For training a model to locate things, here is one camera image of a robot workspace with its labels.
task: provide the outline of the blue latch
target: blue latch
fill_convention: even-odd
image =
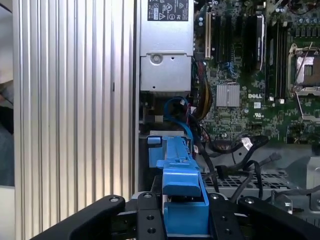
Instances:
[[[163,169],[162,195],[182,196],[183,201],[163,203],[168,235],[207,235],[209,200],[197,162],[180,136],[148,139],[149,166]]]

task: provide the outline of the yellow wire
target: yellow wire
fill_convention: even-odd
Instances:
[[[208,87],[208,81],[205,81],[205,101],[204,101],[203,112],[201,116],[202,119],[206,117],[205,109],[207,108],[208,103],[209,103],[209,87]]]

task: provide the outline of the green circuit board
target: green circuit board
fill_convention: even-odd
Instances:
[[[225,16],[232,16],[232,25],[235,26],[237,16],[244,14],[241,4],[238,1],[225,1],[213,8],[215,16],[220,15],[222,26]],[[288,53],[292,44],[298,48],[307,48],[312,42],[312,47],[320,47],[320,35],[311,36],[307,30],[315,28],[320,31],[320,22],[313,19],[320,19],[318,11],[312,11],[303,17],[285,11],[282,14],[277,12],[268,13],[267,8],[263,10],[265,19],[265,56],[263,66],[259,71],[243,71],[243,37],[234,37],[232,40],[232,62],[234,65],[234,76],[225,69],[223,64],[214,63],[214,59],[206,59],[207,77],[213,92],[213,105],[210,112],[203,120],[206,129],[212,138],[230,140],[242,132],[250,132],[254,135],[266,135],[273,143],[287,144],[309,144],[314,139],[310,136],[320,134],[320,122],[304,120],[295,94],[290,92],[290,83],[286,82],[285,102],[280,103],[278,99],[270,100],[269,91],[274,88],[273,78],[276,75],[275,64],[270,66],[270,57],[276,58],[274,51],[276,44],[271,44],[268,38],[268,27],[275,24],[275,21],[285,23],[286,40],[283,48]],[[295,31],[303,28],[305,34],[295,35]],[[296,62],[292,62],[292,79],[297,72]],[[239,106],[217,106],[217,88],[219,85],[239,85]],[[304,96],[299,98],[303,114],[320,116],[320,96]]]

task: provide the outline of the warning label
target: warning label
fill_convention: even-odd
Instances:
[[[148,0],[148,21],[186,22],[189,0]]]

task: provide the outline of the ribbed metal panel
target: ribbed metal panel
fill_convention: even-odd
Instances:
[[[217,107],[240,107],[240,85],[219,84],[216,86]]]
[[[133,186],[134,0],[13,0],[16,239]]]

